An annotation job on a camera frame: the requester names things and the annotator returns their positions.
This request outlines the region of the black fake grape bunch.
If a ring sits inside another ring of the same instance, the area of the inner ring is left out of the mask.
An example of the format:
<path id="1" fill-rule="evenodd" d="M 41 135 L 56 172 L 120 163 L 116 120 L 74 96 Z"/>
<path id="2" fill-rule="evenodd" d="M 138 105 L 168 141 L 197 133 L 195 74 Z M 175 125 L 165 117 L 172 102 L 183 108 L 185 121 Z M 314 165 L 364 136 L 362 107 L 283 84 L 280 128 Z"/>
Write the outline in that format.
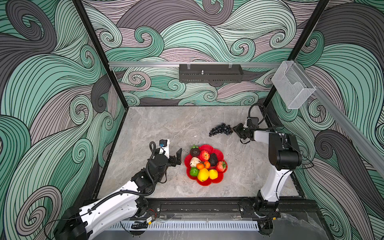
<path id="1" fill-rule="evenodd" d="M 217 125 L 216 127 L 212 128 L 209 132 L 209 137 L 218 135 L 218 134 L 225 134 L 227 136 L 231 135 L 234 132 L 232 127 L 230 125 L 227 125 L 225 123 L 221 123 L 220 125 Z"/>

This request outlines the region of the dark purple fake plum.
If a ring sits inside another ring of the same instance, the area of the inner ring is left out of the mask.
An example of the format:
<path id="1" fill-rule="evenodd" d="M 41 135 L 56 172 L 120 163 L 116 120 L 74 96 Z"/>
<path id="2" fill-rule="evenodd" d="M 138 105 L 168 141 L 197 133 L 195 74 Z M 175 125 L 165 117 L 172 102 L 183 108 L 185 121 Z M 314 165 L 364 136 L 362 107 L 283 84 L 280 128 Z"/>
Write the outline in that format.
<path id="1" fill-rule="evenodd" d="M 200 155 L 200 149 L 198 146 L 193 145 L 193 147 L 190 149 L 190 155 L 192 157 L 198 157 Z"/>

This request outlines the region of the beige fake garlic bulb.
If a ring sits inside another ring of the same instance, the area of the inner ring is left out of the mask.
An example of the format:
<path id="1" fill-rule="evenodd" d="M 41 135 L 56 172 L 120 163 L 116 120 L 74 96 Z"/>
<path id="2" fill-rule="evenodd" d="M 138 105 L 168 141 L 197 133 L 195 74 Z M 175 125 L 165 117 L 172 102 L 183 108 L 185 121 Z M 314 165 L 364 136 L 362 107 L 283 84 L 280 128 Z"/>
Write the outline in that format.
<path id="1" fill-rule="evenodd" d="M 191 168 L 196 168 L 197 167 L 197 164 L 201 164 L 202 162 L 200 161 L 199 158 L 197 157 L 193 157 L 191 160 L 190 160 L 190 167 Z"/>

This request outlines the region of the green fake pepper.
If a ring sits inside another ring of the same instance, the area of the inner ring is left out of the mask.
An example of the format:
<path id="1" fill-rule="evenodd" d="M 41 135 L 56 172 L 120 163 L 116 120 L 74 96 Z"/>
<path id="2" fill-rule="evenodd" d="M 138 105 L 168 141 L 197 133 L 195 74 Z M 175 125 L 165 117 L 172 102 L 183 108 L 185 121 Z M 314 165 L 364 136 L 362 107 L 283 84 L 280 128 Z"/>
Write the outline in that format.
<path id="1" fill-rule="evenodd" d="M 189 174 L 191 177 L 197 177 L 199 175 L 199 171 L 200 170 L 198 168 L 191 167 Z"/>

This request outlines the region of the orange fake tomatoes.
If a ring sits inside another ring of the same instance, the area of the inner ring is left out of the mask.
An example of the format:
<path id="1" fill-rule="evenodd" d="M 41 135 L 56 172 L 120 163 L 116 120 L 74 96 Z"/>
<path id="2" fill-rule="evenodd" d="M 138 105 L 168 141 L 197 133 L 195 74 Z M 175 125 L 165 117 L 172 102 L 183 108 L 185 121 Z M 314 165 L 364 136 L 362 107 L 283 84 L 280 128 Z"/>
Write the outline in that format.
<path id="1" fill-rule="evenodd" d="M 196 165 L 196 168 L 198 170 L 202 170 L 202 169 L 209 169 L 211 167 L 211 164 L 209 161 L 206 161 L 206 162 L 202 162 L 202 163 L 198 163 Z"/>

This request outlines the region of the red fake apple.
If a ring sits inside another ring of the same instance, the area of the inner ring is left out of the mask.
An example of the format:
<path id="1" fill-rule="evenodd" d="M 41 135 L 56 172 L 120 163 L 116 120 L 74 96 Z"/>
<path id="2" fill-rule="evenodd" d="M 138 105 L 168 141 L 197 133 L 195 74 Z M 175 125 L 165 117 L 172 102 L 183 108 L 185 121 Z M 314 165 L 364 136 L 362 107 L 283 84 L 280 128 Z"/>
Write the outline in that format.
<path id="1" fill-rule="evenodd" d="M 202 151 L 200 151 L 198 158 L 200 159 L 200 161 L 206 162 L 210 159 L 210 154 L 208 151 L 202 150 Z"/>

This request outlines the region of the yellow fake lemon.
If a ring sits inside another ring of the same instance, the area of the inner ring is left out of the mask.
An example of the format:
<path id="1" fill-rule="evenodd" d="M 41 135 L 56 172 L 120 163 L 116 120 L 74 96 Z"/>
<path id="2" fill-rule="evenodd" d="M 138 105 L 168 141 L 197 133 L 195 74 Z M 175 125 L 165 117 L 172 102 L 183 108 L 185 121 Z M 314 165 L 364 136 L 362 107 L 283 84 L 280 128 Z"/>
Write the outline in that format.
<path id="1" fill-rule="evenodd" d="M 210 173 L 208 169 L 203 168 L 199 170 L 197 178 L 200 182 L 205 182 L 206 180 L 209 179 L 209 177 L 210 177 Z"/>

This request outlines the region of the dark fake avocado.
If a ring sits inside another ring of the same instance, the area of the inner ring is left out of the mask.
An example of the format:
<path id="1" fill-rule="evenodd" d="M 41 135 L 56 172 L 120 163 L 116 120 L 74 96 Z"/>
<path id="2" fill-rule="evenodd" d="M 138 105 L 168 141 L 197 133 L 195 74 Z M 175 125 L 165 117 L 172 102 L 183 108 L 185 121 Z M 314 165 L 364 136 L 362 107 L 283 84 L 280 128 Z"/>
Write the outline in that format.
<path id="1" fill-rule="evenodd" d="M 215 153 L 212 153 L 209 158 L 209 163 L 211 167 L 215 167 L 218 164 L 219 160 Z"/>

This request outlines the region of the yellow fake pepper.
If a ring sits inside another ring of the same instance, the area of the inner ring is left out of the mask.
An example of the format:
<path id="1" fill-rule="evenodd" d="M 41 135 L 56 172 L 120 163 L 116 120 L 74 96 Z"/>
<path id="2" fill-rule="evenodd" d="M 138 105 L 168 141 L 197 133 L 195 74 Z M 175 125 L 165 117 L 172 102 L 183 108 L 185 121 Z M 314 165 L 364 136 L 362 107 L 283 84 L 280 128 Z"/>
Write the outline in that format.
<path id="1" fill-rule="evenodd" d="M 215 169 L 211 169 L 211 170 L 209 170 L 209 178 L 210 178 L 211 180 L 215 180 L 215 179 L 217 179 L 218 176 L 219 176 L 219 174 L 218 174 L 218 171 L 217 171 L 217 170 L 215 170 Z"/>

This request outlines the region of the red fake strawberry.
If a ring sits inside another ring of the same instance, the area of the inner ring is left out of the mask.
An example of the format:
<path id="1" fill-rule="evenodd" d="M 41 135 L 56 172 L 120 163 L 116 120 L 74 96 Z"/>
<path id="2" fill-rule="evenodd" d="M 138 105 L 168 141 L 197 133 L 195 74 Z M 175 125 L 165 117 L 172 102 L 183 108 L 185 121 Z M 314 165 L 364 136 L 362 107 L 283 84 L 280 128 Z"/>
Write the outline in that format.
<path id="1" fill-rule="evenodd" d="M 227 170 L 227 163 L 225 161 L 219 161 L 216 165 L 216 170 L 220 173 L 223 173 Z"/>

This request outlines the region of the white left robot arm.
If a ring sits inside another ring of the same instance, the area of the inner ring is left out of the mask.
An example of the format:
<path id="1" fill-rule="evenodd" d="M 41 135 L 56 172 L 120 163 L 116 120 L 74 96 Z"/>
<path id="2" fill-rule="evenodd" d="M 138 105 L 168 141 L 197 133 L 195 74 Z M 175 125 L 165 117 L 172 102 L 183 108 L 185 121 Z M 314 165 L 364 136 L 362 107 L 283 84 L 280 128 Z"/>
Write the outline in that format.
<path id="1" fill-rule="evenodd" d="M 145 168 L 121 188 L 90 205 L 67 209 L 53 231 L 54 239 L 92 240 L 119 221 L 144 216 L 149 205 L 146 197 L 154 193 L 168 167 L 181 163 L 181 149 L 174 156 L 162 148 L 152 150 Z"/>

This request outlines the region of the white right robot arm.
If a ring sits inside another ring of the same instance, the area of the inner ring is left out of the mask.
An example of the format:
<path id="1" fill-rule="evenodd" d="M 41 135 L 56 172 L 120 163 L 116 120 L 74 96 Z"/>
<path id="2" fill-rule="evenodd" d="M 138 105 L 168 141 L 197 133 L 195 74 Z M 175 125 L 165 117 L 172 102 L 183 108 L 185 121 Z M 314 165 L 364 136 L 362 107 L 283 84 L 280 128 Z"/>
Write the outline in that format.
<path id="1" fill-rule="evenodd" d="M 259 142 L 268 145 L 270 171 L 256 198 L 256 210 L 275 211 L 280 201 L 281 190 L 290 176 L 303 161 L 295 135 L 279 133 L 279 126 L 260 128 L 257 117 L 247 117 L 246 124 L 238 124 L 233 131 L 244 145 Z"/>

